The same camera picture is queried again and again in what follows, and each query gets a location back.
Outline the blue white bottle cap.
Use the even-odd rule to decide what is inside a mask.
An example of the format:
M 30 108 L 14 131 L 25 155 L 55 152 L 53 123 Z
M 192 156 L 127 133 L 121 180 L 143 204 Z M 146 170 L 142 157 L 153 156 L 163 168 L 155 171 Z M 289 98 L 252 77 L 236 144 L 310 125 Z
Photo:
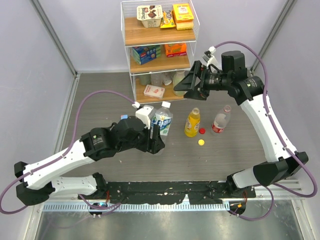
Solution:
M 161 104 L 161 106 L 162 106 L 163 108 L 169 109 L 169 108 L 171 107 L 171 103 L 170 103 L 170 102 L 167 102 L 167 101 L 163 101 L 162 104 Z

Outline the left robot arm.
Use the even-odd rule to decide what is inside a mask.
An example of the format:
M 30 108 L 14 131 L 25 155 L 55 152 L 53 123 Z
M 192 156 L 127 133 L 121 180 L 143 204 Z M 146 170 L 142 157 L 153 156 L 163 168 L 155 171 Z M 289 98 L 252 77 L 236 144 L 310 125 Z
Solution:
M 137 149 L 157 154 L 165 147 L 161 127 L 147 127 L 142 120 L 130 116 L 109 127 L 96 127 L 81 136 L 71 147 L 42 161 L 14 165 L 16 177 L 26 175 L 16 186 L 17 198 L 26 206 L 47 201 L 51 197 L 78 195 L 86 199 L 102 199 L 109 186 L 100 173 L 85 177 L 64 177 L 78 167 L 95 163 L 115 154 Z

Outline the yellow juice bottle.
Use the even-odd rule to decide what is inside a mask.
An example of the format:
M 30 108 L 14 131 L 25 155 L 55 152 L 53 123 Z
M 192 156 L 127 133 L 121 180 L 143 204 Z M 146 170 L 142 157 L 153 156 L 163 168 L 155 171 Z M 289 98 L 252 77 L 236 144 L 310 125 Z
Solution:
M 195 107 L 189 113 L 184 127 L 184 133 L 187 137 L 195 137 L 199 131 L 201 121 L 200 109 Z

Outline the small blue-label water bottle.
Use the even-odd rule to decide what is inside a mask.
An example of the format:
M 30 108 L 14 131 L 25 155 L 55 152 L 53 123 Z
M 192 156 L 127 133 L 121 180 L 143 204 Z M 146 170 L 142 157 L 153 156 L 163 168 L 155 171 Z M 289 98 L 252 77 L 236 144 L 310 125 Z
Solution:
M 150 128 L 152 128 L 154 125 L 159 125 L 160 136 L 164 143 L 166 143 L 172 120 L 173 114 L 170 112 L 170 109 L 164 108 L 162 106 L 156 110 L 154 116 L 151 119 Z

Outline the clear red-label water bottle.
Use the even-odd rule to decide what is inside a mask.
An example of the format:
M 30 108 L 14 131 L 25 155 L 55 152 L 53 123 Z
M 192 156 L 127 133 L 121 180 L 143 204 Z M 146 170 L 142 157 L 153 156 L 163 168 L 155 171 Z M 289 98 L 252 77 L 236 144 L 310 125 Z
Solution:
M 213 133 L 219 134 L 224 131 L 231 118 L 231 106 L 225 105 L 215 116 L 211 129 Z

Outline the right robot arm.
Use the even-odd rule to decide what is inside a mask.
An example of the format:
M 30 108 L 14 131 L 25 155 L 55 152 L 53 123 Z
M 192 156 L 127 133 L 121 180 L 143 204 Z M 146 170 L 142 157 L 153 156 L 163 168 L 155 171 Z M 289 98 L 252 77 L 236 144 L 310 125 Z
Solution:
M 309 160 L 306 152 L 298 152 L 273 114 L 264 83 L 258 76 L 248 76 L 245 56 L 239 50 L 222 53 L 222 69 L 211 72 L 209 65 L 195 61 L 174 90 L 184 92 L 184 98 L 205 101 L 211 91 L 227 91 L 250 119 L 264 150 L 266 161 L 227 177 L 226 193 L 233 198 L 244 188 L 267 187 L 297 173 Z

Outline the red bottle cap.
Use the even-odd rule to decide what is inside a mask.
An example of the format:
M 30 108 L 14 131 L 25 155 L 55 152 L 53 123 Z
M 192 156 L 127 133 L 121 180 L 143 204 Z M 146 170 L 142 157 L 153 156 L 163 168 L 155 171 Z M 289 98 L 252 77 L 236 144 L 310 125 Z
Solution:
M 205 132 L 206 132 L 205 128 L 200 128 L 200 129 L 199 129 L 199 133 L 200 133 L 200 134 L 204 134 Z

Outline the yellow bottle cap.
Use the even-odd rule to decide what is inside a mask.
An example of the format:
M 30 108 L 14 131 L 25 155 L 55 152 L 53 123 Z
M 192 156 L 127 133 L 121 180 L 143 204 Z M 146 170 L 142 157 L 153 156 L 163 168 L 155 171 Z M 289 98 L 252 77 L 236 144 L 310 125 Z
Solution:
M 203 139 L 200 139 L 200 140 L 198 141 L 198 144 L 199 144 L 200 146 L 203 146 L 203 145 L 205 144 L 205 141 L 204 141 Z

